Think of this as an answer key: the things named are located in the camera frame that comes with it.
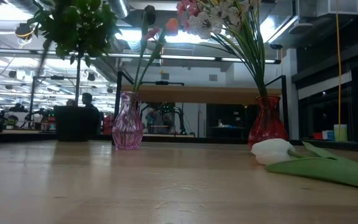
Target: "green tulip leaf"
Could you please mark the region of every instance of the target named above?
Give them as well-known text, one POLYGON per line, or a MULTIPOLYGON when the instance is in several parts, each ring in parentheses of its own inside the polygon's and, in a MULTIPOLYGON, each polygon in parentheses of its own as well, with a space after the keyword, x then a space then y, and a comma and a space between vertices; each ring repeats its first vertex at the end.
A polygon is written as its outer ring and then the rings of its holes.
POLYGON ((358 187, 358 162, 334 155, 304 142, 308 150, 321 157, 278 162, 265 167, 269 172, 309 177, 358 187))

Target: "black planter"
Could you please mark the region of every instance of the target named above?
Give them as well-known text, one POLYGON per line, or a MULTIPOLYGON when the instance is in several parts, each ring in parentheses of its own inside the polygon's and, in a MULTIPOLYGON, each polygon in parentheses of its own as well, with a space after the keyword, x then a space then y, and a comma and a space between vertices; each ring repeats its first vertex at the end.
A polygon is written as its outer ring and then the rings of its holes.
POLYGON ((55 106, 54 109, 58 141, 87 141, 95 134, 95 110, 72 106, 55 106))

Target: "red glass vase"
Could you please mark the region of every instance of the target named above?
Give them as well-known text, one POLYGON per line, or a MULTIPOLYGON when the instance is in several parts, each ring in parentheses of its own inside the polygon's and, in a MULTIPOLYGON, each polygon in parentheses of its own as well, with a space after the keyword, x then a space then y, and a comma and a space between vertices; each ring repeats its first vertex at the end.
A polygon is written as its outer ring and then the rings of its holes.
POLYGON ((143 137, 143 124, 137 112, 137 93, 121 92, 122 107, 112 126, 116 150, 138 149, 143 137))
POLYGON ((267 96, 256 98, 260 106, 260 112, 254 125, 252 126, 249 137, 248 145, 252 149, 255 143, 280 138, 288 140, 288 134, 285 131, 283 123, 280 121, 277 113, 277 105, 280 102, 278 96, 267 96))

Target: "man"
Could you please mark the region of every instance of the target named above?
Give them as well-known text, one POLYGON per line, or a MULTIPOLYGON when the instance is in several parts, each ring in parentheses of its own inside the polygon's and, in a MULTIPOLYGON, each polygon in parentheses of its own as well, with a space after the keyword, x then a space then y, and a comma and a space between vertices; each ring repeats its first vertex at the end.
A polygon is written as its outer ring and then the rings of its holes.
POLYGON ((92 95, 90 93, 83 93, 82 94, 82 103, 85 105, 85 108, 91 108, 94 110, 94 114, 95 114, 95 117, 93 118, 94 119, 94 131, 96 132, 96 134, 100 134, 99 110, 97 109, 97 107, 93 106, 93 104, 92 104, 92 95))

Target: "vase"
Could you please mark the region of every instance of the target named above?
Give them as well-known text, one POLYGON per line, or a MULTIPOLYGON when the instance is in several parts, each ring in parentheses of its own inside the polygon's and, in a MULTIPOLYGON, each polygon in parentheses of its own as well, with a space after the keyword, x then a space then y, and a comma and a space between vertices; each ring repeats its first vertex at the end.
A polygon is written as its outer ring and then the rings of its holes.
POLYGON ((138 94, 131 91, 121 93, 121 110, 112 126, 112 138, 116 150, 138 149, 143 137, 143 124, 137 112, 138 94))
POLYGON ((252 149, 255 143, 268 139, 280 138, 287 141, 288 134, 277 113, 277 105, 280 102, 280 97, 258 97, 256 101, 260 106, 260 111, 249 132, 249 147, 252 149))

